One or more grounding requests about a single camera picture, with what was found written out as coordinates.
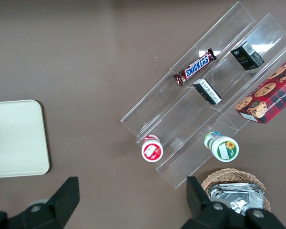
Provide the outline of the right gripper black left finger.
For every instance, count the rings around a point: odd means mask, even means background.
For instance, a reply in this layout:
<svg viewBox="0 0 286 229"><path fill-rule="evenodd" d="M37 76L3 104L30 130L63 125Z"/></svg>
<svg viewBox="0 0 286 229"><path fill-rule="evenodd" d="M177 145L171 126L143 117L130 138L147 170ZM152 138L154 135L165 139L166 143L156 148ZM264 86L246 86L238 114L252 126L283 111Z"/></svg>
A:
<svg viewBox="0 0 286 229"><path fill-rule="evenodd" d="M79 202L79 179L69 177L45 203L33 204L12 218L0 211L0 229L62 229Z"/></svg>

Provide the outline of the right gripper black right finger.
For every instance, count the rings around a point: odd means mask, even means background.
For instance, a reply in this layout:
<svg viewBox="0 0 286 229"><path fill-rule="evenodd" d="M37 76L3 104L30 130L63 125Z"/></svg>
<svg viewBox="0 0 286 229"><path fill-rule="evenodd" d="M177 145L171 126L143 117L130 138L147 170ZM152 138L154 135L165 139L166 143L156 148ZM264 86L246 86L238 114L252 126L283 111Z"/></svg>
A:
<svg viewBox="0 0 286 229"><path fill-rule="evenodd" d="M212 202L196 177L186 179L186 198L192 218L183 229L284 229L271 212L251 208L245 215L237 214L227 205Z"/></svg>

